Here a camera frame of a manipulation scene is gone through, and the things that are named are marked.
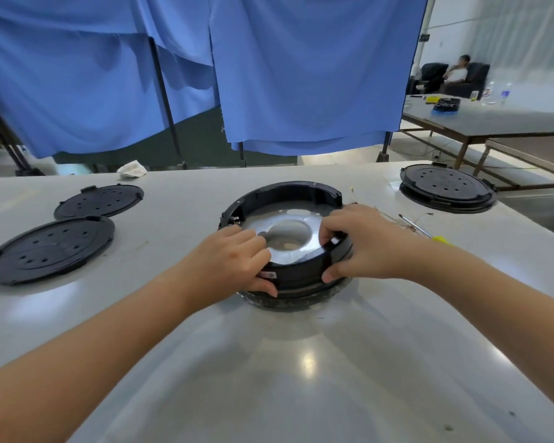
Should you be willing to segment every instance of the man sitting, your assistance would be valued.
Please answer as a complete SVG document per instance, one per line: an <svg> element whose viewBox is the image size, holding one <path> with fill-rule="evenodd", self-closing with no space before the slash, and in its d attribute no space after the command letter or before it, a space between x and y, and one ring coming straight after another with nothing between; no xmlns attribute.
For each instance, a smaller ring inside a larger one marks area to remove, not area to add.
<svg viewBox="0 0 554 443"><path fill-rule="evenodd" d="M470 56L464 54L458 59L457 65L449 67L447 72L443 75L444 83L441 85L440 93L446 93L446 89L454 84L464 82L467 75L467 66L470 63Z"/></svg>

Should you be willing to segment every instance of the white tissue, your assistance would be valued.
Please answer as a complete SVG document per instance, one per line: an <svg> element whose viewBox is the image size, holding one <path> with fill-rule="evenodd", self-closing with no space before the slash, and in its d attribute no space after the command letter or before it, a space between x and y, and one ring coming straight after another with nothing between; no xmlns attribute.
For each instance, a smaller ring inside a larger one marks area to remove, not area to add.
<svg viewBox="0 0 554 443"><path fill-rule="evenodd" d="M126 175L127 177L141 177L142 175L146 175L148 173L146 168L140 165L137 160L121 166L117 172L119 174Z"/></svg>

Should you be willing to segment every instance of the left hand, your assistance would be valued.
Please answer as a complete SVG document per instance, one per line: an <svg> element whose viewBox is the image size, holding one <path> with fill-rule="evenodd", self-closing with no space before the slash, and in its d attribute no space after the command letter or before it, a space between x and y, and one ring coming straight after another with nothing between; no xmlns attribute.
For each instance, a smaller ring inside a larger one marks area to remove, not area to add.
<svg viewBox="0 0 554 443"><path fill-rule="evenodd" d="M277 297L275 285L256 277L271 260L266 240L237 225L216 231L153 282L181 296L189 313L207 308L238 290Z"/></svg>

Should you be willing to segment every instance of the water bottle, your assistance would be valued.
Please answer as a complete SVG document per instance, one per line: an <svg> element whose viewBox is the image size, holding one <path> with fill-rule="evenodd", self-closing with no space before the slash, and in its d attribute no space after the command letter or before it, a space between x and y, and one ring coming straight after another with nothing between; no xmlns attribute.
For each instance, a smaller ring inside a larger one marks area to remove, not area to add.
<svg viewBox="0 0 554 443"><path fill-rule="evenodd" d="M507 101L507 98L509 97L509 95L511 94L511 86L513 84L509 83L507 84L507 86L504 88L504 90L502 92L500 92L500 104L503 106L506 101Z"/></svg>
<svg viewBox="0 0 554 443"><path fill-rule="evenodd" d="M495 83L493 81L490 81L484 91L482 92L482 103L483 104L494 104L490 101L490 95L493 93L493 87L495 86Z"/></svg>

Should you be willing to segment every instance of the white workbench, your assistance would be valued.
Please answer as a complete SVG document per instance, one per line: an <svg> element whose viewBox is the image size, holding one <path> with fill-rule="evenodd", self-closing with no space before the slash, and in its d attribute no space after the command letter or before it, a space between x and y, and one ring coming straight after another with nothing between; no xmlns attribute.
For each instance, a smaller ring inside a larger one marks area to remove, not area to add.
<svg viewBox="0 0 554 443"><path fill-rule="evenodd" d="M137 179L144 199L112 218L115 239L103 255L50 281L0 288L0 366L139 288L213 232L235 199L281 181L322 182L346 202L405 214L554 297L554 234L502 204L473 215L421 207L398 192L402 166ZM58 202L81 188L117 182L116 174L0 178L0 244L52 221ZM432 292L354 280L304 312L263 311L231 297L189 318L72 441L97 441L111 426L152 442L554 442L554 405Z"/></svg>

